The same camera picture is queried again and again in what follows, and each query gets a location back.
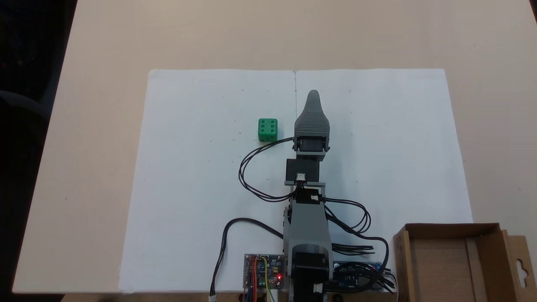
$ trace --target box flap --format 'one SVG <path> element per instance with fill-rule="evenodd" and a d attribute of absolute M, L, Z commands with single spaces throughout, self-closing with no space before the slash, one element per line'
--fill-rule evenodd
<path fill-rule="evenodd" d="M 410 239 L 464 238 L 500 232 L 498 223 L 494 224 L 406 224 Z"/>
<path fill-rule="evenodd" d="M 535 285 L 535 275 L 533 274 L 532 262 L 529 258 L 528 245 L 524 236 L 508 236 L 509 258 L 515 288 L 519 302 L 537 301 L 537 287 Z M 518 277 L 517 260 L 522 262 L 522 269 L 528 274 L 525 279 L 526 287 L 522 287 Z"/>

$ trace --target brown cardboard box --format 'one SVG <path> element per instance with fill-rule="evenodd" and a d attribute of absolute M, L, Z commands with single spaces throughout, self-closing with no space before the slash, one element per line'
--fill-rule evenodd
<path fill-rule="evenodd" d="M 394 249 L 401 302 L 537 301 L 526 238 L 499 224 L 406 224 Z"/>

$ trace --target white connector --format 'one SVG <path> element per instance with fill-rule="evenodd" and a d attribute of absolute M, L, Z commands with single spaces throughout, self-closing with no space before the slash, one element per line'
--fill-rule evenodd
<path fill-rule="evenodd" d="M 313 285 L 313 292 L 323 293 L 323 284 L 322 283 L 314 284 Z"/>
<path fill-rule="evenodd" d="M 304 173 L 297 173 L 296 174 L 296 181 L 305 182 L 306 181 L 306 175 Z"/>

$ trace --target wooden table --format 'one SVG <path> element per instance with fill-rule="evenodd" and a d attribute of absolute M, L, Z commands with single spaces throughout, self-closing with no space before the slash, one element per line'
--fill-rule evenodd
<path fill-rule="evenodd" d="M 79 0 L 15 292 L 117 292 L 152 69 L 445 68 L 476 222 L 537 259 L 528 0 Z"/>

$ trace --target circuit board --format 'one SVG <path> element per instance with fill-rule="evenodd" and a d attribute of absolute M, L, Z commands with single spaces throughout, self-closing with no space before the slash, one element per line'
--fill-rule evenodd
<path fill-rule="evenodd" d="M 341 264 L 346 263 L 347 261 L 334 261 L 334 269 L 339 267 Z M 364 262 L 365 264 L 368 264 L 372 269 L 378 271 L 380 269 L 380 266 L 382 263 L 380 262 Z M 355 271 L 354 267 L 347 267 L 347 268 L 341 268 L 338 271 Z M 365 277 L 355 277 L 355 276 L 348 276 L 345 274 L 334 274 L 334 281 L 338 282 L 339 287 L 353 289 L 359 286 L 362 286 L 364 284 L 367 284 L 369 282 L 368 278 Z M 375 283 L 373 284 L 373 291 L 382 291 L 382 286 Z"/>
<path fill-rule="evenodd" d="M 267 279 L 265 280 L 265 261 L 267 260 L 268 271 Z M 252 283 L 252 268 L 256 268 L 257 286 L 264 288 L 268 282 L 270 288 L 280 289 L 284 286 L 284 256 L 270 254 L 245 254 L 244 255 L 244 270 L 243 284 L 248 287 Z"/>

